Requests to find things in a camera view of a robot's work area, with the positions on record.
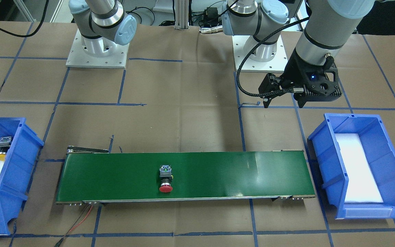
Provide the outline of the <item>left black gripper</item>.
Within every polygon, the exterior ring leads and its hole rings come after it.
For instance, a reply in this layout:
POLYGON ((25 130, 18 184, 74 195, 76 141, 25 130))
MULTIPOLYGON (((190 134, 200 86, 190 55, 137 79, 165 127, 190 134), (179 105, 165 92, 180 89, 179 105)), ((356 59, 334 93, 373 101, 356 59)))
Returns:
POLYGON ((293 52, 280 77, 267 73, 260 84, 259 94, 276 92, 270 96, 263 96, 263 106, 268 108, 276 97, 285 94, 283 89, 292 89, 294 99, 299 108, 307 102, 331 102, 342 96, 339 87, 338 70, 334 57, 329 55, 320 65, 309 64, 297 52, 293 52))

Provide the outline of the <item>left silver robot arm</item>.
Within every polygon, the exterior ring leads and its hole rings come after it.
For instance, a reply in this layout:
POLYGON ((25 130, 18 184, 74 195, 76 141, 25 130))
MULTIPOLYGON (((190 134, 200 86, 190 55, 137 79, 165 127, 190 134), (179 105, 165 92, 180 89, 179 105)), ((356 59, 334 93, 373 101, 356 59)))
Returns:
POLYGON ((248 35, 246 55, 236 72, 238 89, 263 99, 267 108, 275 97, 292 93, 298 106, 331 102, 342 95, 335 57, 357 25, 372 9, 373 0, 308 0, 308 17, 290 23, 289 10, 279 0, 227 0, 222 26, 226 35, 248 35), (306 22, 281 76, 266 74, 258 93, 243 89, 240 71, 248 58, 271 60, 281 31, 306 22))

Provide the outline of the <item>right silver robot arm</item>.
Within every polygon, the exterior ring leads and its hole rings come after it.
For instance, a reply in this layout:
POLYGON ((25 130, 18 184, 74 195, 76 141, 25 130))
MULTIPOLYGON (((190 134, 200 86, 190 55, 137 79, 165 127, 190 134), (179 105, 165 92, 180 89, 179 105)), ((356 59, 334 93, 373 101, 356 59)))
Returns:
POLYGON ((80 139, 109 142, 100 135, 119 119, 125 69, 66 68, 63 48, 71 31, 82 28, 87 49, 117 51, 130 41, 136 20, 116 0, 71 1, 79 10, 75 25, 63 28, 37 23, 4 22, 0 19, 0 117, 26 117, 36 131, 43 131, 45 150, 63 145, 70 131, 80 139))

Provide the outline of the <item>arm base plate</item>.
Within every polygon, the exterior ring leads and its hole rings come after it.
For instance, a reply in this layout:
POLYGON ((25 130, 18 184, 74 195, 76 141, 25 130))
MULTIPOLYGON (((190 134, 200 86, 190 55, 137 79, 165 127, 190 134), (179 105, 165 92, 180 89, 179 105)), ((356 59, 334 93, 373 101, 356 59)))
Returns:
MULTIPOLYGON (((235 70, 239 69, 244 57, 258 42, 252 36, 233 36, 232 47, 235 59, 235 70)), ((247 59, 241 68, 241 72, 276 72, 282 73, 287 64, 287 56, 282 41, 279 36, 274 44, 260 45, 255 52, 247 59)))
POLYGON ((66 66, 72 68, 125 69, 129 44, 119 45, 104 37, 88 39, 77 30, 66 66))

